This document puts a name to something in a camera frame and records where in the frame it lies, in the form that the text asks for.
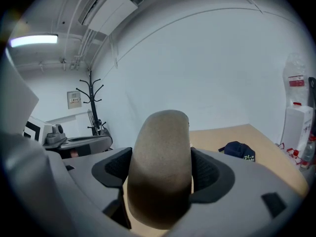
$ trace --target air conditioner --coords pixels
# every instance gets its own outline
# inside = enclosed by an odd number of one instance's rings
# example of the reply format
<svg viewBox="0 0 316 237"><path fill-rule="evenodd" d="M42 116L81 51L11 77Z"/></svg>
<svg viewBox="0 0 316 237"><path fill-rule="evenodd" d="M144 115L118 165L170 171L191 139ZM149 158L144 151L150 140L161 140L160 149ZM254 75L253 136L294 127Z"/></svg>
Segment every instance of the air conditioner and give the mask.
<svg viewBox="0 0 316 237"><path fill-rule="evenodd" d="M137 8L131 0L88 0L78 21L94 31L109 35Z"/></svg>

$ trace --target black coat rack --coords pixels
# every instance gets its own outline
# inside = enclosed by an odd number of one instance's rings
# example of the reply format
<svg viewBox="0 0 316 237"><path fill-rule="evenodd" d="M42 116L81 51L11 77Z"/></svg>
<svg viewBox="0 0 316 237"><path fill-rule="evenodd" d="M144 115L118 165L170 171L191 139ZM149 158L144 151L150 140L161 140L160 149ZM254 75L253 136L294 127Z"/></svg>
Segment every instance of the black coat rack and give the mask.
<svg viewBox="0 0 316 237"><path fill-rule="evenodd" d="M99 100L95 100L95 95L96 93L98 93L98 91L104 86L104 85L101 85L100 88L98 88L98 90L93 93L93 85L95 82L97 81L100 81L101 79L98 79L98 80L95 80L94 82L92 82L92 79L91 79L91 71L89 73L89 77L90 77L90 81L89 83L87 81L84 81L84 80L79 80L79 81L83 81L85 82L86 84L88 84L88 87L89 87L89 95L85 92L83 92L82 90L76 88L76 90L82 92L83 94L85 94L88 98L89 98L89 102L83 102L84 104L91 104L91 110L92 110L92 115L93 115L93 127L91 126L88 126L88 128L91 128L92 129L92 134L93 135L100 135L101 134L101 130L102 130L102 127L104 124L106 124L106 122L102 123L100 119L98 119L98 115L97 115L97 110L95 109L95 102L99 102L101 101L102 99L99 99Z"/></svg>

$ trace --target fluorescent light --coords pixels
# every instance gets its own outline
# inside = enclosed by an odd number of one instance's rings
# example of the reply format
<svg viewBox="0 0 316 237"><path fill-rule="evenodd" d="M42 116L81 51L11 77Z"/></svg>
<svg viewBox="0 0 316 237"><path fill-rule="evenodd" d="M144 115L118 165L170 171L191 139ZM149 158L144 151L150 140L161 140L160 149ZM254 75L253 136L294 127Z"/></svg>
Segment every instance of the fluorescent light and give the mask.
<svg viewBox="0 0 316 237"><path fill-rule="evenodd" d="M20 45L40 44L40 43L57 43L57 35L32 35L19 37L11 40L11 46L16 47Z"/></svg>

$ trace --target wall sign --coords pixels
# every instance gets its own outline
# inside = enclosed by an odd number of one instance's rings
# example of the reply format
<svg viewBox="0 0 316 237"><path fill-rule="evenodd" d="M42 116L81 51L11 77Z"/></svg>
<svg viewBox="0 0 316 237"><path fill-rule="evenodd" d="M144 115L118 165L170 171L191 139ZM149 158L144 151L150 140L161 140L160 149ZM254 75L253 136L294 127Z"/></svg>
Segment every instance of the wall sign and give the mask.
<svg viewBox="0 0 316 237"><path fill-rule="evenodd" d="M68 109L81 107L80 91L67 92Z"/></svg>

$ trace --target desk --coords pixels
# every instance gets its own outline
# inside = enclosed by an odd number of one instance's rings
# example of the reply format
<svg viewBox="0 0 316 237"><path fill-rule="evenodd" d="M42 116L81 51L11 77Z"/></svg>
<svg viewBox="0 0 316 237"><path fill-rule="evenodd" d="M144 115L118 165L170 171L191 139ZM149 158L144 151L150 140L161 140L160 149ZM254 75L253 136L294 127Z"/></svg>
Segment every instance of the desk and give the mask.
<svg viewBox="0 0 316 237"><path fill-rule="evenodd" d="M286 155L265 135L253 126L239 125L213 130L190 131L190 142L197 149L218 152L219 148L232 141L247 144L256 152L256 162L280 177L300 196L308 192L308 184Z"/></svg>

